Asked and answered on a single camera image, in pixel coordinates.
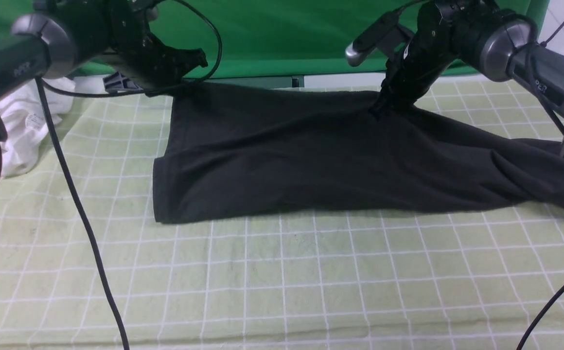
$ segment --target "white towel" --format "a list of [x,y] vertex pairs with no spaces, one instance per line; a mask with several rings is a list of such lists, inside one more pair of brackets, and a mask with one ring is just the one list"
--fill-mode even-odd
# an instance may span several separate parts
[[[74,91],[75,82],[68,78],[46,80],[51,86]],[[68,113],[73,97],[46,91],[49,110],[55,125],[62,119],[58,114]],[[49,133],[40,104],[35,81],[30,81],[0,100],[0,116],[8,131],[8,139],[1,143],[2,176],[22,175],[38,162],[40,142]]]

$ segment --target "grid-patterned tablecloth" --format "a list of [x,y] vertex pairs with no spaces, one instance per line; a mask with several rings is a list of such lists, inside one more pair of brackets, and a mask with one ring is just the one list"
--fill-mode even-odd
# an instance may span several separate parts
[[[506,137],[560,139],[513,83],[441,82],[418,105]],[[170,106],[78,100],[60,126],[134,348],[514,349],[564,283],[564,211],[540,204],[156,224],[151,169]],[[35,170],[0,184],[0,346],[118,339],[47,143]],[[564,349],[564,297],[528,348]]]

